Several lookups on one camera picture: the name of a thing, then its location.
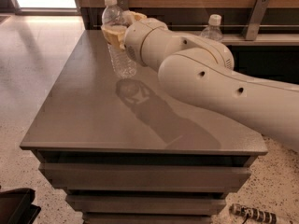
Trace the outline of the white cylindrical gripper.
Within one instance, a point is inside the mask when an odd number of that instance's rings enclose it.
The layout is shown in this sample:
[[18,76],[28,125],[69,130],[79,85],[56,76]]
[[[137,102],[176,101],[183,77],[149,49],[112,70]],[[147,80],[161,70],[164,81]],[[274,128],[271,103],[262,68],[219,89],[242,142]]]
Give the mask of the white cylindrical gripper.
[[125,50],[128,57],[136,63],[146,66],[142,61],[142,45],[146,37],[155,29],[167,30],[165,23],[154,18],[147,18],[145,14],[130,11],[133,22],[128,28],[123,25],[102,25],[101,30],[107,43],[115,49]]

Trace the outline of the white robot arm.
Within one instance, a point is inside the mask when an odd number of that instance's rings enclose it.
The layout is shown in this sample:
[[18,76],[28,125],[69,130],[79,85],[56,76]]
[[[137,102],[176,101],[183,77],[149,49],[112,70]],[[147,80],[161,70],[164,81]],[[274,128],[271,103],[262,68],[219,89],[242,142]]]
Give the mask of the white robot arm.
[[173,32],[143,14],[105,13],[101,29],[108,44],[153,69],[173,98],[220,113],[299,151],[297,85],[238,73],[222,43]]

